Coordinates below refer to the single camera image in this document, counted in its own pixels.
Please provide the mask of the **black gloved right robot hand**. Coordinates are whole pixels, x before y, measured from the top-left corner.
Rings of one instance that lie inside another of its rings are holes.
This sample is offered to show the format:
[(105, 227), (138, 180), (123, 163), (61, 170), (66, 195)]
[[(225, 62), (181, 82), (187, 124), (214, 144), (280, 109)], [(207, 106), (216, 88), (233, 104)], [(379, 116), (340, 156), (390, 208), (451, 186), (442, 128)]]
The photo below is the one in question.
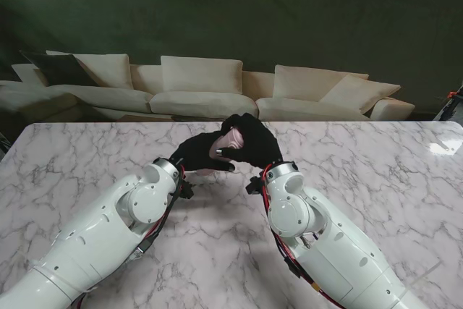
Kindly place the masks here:
[(221, 156), (236, 162), (245, 162), (265, 169), (268, 165), (283, 161), (277, 139), (270, 130), (252, 114), (233, 114), (221, 125), (221, 134), (236, 129), (242, 135), (243, 146), (239, 149), (221, 148)]

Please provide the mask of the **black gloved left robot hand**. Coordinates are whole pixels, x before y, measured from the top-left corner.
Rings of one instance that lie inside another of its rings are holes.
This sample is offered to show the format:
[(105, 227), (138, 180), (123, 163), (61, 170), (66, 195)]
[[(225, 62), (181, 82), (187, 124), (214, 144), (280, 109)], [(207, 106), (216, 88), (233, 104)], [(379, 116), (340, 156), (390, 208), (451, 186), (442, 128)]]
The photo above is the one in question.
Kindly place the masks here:
[(202, 132), (185, 140), (171, 154), (169, 161), (176, 166), (183, 166), (185, 171), (212, 169), (232, 172), (235, 166), (228, 161), (213, 159), (209, 156), (211, 146), (220, 138), (221, 132)]

